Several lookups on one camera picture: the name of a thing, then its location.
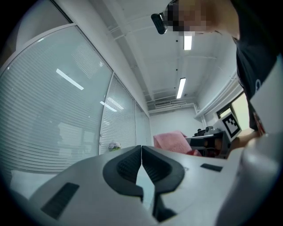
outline window blind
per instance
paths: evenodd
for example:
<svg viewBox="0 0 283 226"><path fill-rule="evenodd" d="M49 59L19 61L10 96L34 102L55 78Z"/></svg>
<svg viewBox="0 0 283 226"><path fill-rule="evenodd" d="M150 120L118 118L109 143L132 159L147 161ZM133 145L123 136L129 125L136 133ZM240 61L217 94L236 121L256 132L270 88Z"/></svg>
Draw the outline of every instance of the window blind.
<svg viewBox="0 0 283 226"><path fill-rule="evenodd" d="M146 130L146 144L148 146L152 146L150 121L146 114L145 114L145 130Z"/></svg>
<svg viewBox="0 0 283 226"><path fill-rule="evenodd" d="M99 154L108 152L111 142L122 148L136 144L135 101L113 76L103 109L100 129Z"/></svg>
<svg viewBox="0 0 283 226"><path fill-rule="evenodd" d="M145 113L136 102L136 137L137 145L146 145Z"/></svg>
<svg viewBox="0 0 283 226"><path fill-rule="evenodd" d="M4 171L59 173L98 154L112 71L75 26L21 52L0 80Z"/></svg>

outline small plush toy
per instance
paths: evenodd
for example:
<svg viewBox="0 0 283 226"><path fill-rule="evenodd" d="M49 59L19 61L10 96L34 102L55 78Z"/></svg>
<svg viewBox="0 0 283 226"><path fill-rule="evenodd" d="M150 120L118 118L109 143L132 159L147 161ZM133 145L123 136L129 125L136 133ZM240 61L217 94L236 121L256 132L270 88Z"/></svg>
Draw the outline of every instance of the small plush toy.
<svg viewBox="0 0 283 226"><path fill-rule="evenodd" d="M114 142L112 141L109 145L108 145L108 149L109 151L116 151L121 149L121 145L118 142Z"/></svg>

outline pink towel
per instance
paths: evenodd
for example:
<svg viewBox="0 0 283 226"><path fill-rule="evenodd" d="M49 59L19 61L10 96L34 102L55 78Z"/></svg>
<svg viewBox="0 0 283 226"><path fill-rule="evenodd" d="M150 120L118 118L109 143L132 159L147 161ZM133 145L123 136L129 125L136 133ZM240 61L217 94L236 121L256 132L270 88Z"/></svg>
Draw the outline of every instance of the pink towel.
<svg viewBox="0 0 283 226"><path fill-rule="evenodd" d="M173 131L153 136L154 147L182 154L202 156L198 150L192 150L181 131Z"/></svg>

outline ceiling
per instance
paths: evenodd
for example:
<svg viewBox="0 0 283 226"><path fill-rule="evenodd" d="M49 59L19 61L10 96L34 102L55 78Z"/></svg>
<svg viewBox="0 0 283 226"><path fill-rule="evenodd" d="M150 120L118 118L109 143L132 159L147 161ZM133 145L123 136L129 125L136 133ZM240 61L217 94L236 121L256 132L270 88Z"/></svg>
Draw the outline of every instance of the ceiling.
<svg viewBox="0 0 283 226"><path fill-rule="evenodd" d="M187 78L182 100L193 102L215 67L229 37L218 33L192 39L192 49L183 50L177 32L158 34L150 16L162 12L169 0L90 0L123 51L149 110L154 103L175 100L181 78Z"/></svg>

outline ceiling light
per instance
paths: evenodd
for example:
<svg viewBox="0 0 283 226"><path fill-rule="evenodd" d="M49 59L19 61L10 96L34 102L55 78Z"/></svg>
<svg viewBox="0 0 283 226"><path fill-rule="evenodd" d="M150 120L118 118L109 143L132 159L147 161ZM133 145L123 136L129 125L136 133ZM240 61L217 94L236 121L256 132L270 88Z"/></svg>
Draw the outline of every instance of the ceiling light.
<svg viewBox="0 0 283 226"><path fill-rule="evenodd" d="M56 72L61 75L64 79L66 79L68 82L79 88L80 90L83 90L84 88L80 86L78 83L76 83L74 80L72 80L70 77L68 77L65 73L60 71L59 69L56 70Z"/></svg>
<svg viewBox="0 0 283 226"><path fill-rule="evenodd" d="M117 111L117 110L115 110L114 108L111 108L108 104L105 104L103 101L100 101L100 103L101 103L102 105L104 105L105 107L109 108L111 111L114 111L114 112Z"/></svg>
<svg viewBox="0 0 283 226"><path fill-rule="evenodd" d="M192 36L184 36L184 50L191 50Z"/></svg>
<svg viewBox="0 0 283 226"><path fill-rule="evenodd" d="M178 94L177 94L177 99L180 99L181 96L182 96L183 89L184 89L184 86L185 86L185 82L186 82L185 78L180 79L180 85L179 85L179 90L178 90Z"/></svg>

